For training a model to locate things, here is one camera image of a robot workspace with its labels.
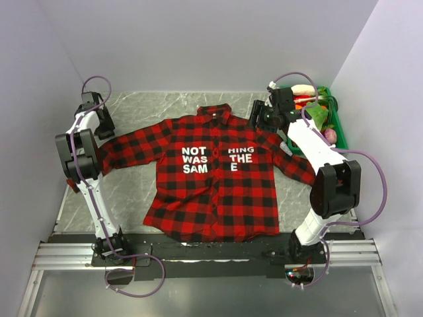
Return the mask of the red black plaid shirt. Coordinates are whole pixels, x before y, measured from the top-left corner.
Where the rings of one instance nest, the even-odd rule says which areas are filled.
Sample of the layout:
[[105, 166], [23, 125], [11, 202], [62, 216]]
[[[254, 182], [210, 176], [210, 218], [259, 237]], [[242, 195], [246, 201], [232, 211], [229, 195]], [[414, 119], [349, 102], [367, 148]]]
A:
[[311, 164], [281, 143], [221, 104], [115, 137], [99, 151], [104, 173], [156, 164], [157, 193], [144, 225], [182, 242], [242, 242], [280, 231], [275, 169], [315, 181]]

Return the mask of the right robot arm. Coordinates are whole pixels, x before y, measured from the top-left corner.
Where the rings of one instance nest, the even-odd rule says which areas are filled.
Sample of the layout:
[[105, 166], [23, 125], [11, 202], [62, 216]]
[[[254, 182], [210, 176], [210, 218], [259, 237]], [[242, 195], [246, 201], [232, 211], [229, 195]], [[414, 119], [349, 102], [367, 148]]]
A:
[[248, 125], [274, 133], [283, 130], [301, 149], [316, 175], [310, 211], [292, 232], [288, 244], [290, 258], [300, 264], [323, 249], [321, 239], [328, 228], [358, 205], [361, 166], [337, 153], [306, 110], [296, 109], [290, 88], [271, 83], [268, 92], [267, 100], [254, 101]]

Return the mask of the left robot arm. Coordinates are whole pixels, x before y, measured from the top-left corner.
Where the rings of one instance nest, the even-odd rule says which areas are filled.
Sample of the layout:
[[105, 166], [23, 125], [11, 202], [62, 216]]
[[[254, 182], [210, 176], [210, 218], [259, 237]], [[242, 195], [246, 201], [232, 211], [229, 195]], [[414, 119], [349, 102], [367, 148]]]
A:
[[114, 123], [98, 92], [83, 92], [75, 121], [65, 133], [55, 136], [56, 148], [68, 184], [82, 193], [93, 224], [94, 255], [110, 264], [124, 265], [131, 250], [103, 195], [101, 159], [95, 136], [114, 135]]

